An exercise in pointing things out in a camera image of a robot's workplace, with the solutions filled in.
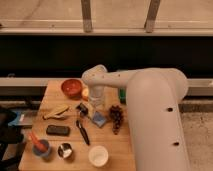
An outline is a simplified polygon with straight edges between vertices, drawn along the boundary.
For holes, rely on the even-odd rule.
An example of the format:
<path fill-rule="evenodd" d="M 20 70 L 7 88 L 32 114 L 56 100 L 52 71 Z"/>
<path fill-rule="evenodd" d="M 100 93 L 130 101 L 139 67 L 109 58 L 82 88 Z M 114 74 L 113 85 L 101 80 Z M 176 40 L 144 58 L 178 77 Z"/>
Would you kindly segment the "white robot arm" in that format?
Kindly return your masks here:
<path fill-rule="evenodd" d="M 106 86 L 124 88 L 136 171 L 191 171 L 179 103 L 188 80 L 175 68 L 109 72 L 97 65 L 82 74 L 93 105 Z"/>

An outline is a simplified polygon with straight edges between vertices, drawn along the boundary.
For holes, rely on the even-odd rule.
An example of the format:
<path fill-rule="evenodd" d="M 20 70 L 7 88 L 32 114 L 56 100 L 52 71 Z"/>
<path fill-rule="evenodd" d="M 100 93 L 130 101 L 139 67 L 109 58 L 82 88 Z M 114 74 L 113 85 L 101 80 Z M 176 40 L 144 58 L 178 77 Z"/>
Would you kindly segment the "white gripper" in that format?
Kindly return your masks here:
<path fill-rule="evenodd" d="M 103 110 L 105 106 L 105 95 L 103 87 L 89 88 L 89 103 L 92 106 L 92 114 L 96 111 Z"/>

